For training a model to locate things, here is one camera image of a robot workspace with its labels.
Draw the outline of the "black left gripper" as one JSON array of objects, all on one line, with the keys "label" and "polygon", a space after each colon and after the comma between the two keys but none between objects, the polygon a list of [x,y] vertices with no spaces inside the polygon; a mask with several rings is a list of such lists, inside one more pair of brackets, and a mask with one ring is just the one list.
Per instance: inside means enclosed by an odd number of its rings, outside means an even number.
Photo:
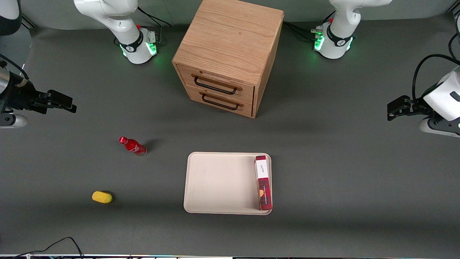
[{"label": "black left gripper", "polygon": [[429,108],[421,98],[411,100],[407,95],[396,98],[395,103],[387,104],[387,121],[391,121],[399,116],[424,115],[432,117],[432,108]]}]

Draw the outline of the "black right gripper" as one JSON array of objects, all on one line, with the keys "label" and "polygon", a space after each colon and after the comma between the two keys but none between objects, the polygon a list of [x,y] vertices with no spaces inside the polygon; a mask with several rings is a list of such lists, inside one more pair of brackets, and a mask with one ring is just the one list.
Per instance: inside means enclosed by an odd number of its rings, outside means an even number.
[{"label": "black right gripper", "polygon": [[77,106],[73,105],[71,97],[55,90],[49,90],[48,93],[40,92],[30,81],[18,87],[24,80],[25,78],[19,75],[9,74],[8,84],[1,93],[1,113],[12,113],[13,110],[31,110],[46,114],[48,110],[47,101],[54,105],[55,109],[76,113]]}]

